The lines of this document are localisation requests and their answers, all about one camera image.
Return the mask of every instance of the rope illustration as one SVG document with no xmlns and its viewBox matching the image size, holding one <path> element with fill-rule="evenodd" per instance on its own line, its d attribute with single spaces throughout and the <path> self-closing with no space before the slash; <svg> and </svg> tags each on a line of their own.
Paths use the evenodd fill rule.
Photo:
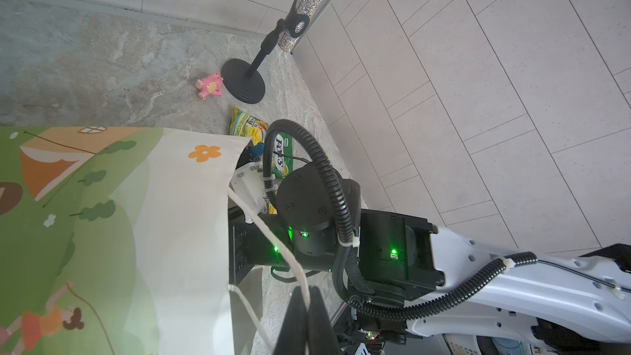
<svg viewBox="0 0 631 355">
<path fill-rule="evenodd" d="M 79 300 L 81 300 L 83 303 L 87 304 L 91 309 L 92 312 L 94 312 L 94 315 L 97 316 L 97 319 L 99 320 L 99 323 L 101 324 L 101 328 L 103 328 L 103 333 L 105 333 L 105 338 L 107 339 L 107 344 L 109 344 L 110 346 L 110 350 L 112 351 L 112 355 L 116 355 L 116 353 L 114 352 L 114 347 L 112 347 L 112 342 L 110 341 L 110 337 L 107 335 L 107 330 L 105 329 L 105 326 L 103 325 L 103 321 L 101 320 L 101 317 L 99 317 L 99 313 L 94 309 L 94 307 L 92 307 L 92 304 L 90 304 L 87 300 L 85 300 L 84 298 L 82 298 L 81 296 L 77 295 L 72 288 L 70 288 L 70 286 L 66 285 L 68 287 L 68 290 L 70 291 L 71 294 L 75 295 Z"/>
</svg>

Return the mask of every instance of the pink pig figurine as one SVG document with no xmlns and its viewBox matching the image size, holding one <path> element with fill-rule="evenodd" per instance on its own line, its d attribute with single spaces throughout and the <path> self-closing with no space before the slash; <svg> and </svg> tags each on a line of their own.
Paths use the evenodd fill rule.
<svg viewBox="0 0 631 355">
<path fill-rule="evenodd" d="M 223 78 L 219 73 L 209 75 L 205 79 L 197 80 L 195 86 L 198 88 L 198 96 L 202 100 L 206 100 L 208 95 L 223 96 Z"/>
</svg>

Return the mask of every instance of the white rope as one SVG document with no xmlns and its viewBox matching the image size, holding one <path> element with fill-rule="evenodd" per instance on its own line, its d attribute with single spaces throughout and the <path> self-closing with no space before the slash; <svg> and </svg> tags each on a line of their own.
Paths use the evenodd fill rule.
<svg viewBox="0 0 631 355">
<path fill-rule="evenodd" d="M 293 256 L 292 252 L 287 248 L 282 241 L 276 237 L 274 233 L 268 228 L 268 226 L 263 222 L 263 220 L 254 212 L 252 209 L 244 202 L 230 187 L 228 187 L 228 196 L 234 201 L 243 213 L 247 217 L 251 217 L 254 220 L 254 224 L 257 225 L 261 233 L 272 243 L 274 247 L 278 247 L 278 251 L 280 255 L 285 259 L 285 261 L 289 264 L 289 268 L 292 270 L 294 277 L 298 281 L 298 285 L 300 285 L 300 291 L 302 292 L 302 300 L 305 302 L 305 308 L 308 310 L 309 305 L 311 304 L 311 296 L 309 295 L 309 284 L 307 283 L 307 276 L 305 275 L 305 271 L 302 266 L 296 260 L 296 257 Z"/>
<path fill-rule="evenodd" d="M 228 290 L 236 293 L 241 298 L 241 302 L 243 302 L 243 305 L 245 306 L 247 313 L 250 315 L 252 322 L 254 322 L 254 326 L 256 326 L 256 330 L 259 332 L 259 335 L 261 336 L 263 342 L 265 343 L 265 346 L 268 348 L 269 353 L 273 354 L 274 344 L 272 344 L 272 341 L 269 339 L 268 333 L 265 331 L 265 329 L 261 325 L 261 321 L 259 321 L 259 319 L 256 317 L 256 313 L 254 312 L 252 305 L 250 305 L 250 302 L 247 300 L 245 295 L 243 295 L 239 287 L 234 286 L 232 284 L 228 284 Z"/>
</svg>

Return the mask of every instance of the orange skirt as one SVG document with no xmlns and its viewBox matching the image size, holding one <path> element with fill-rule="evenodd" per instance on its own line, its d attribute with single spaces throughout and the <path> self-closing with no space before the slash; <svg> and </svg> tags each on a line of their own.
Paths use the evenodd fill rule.
<svg viewBox="0 0 631 355">
<path fill-rule="evenodd" d="M 35 348 L 39 340 L 42 339 L 42 329 L 40 328 L 40 317 L 33 313 L 22 314 L 22 341 L 24 341 L 24 348 L 31 352 Z"/>
</svg>

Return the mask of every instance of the white flower illustration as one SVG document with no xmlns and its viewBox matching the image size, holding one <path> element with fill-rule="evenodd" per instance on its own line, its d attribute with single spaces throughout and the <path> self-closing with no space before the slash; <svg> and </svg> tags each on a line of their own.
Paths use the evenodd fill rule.
<svg viewBox="0 0 631 355">
<path fill-rule="evenodd" d="M 45 227 L 49 227 L 50 225 L 55 223 L 55 218 L 57 218 L 57 216 L 55 214 L 51 214 L 50 216 L 48 216 L 48 219 L 43 222 L 43 225 Z"/>
</svg>

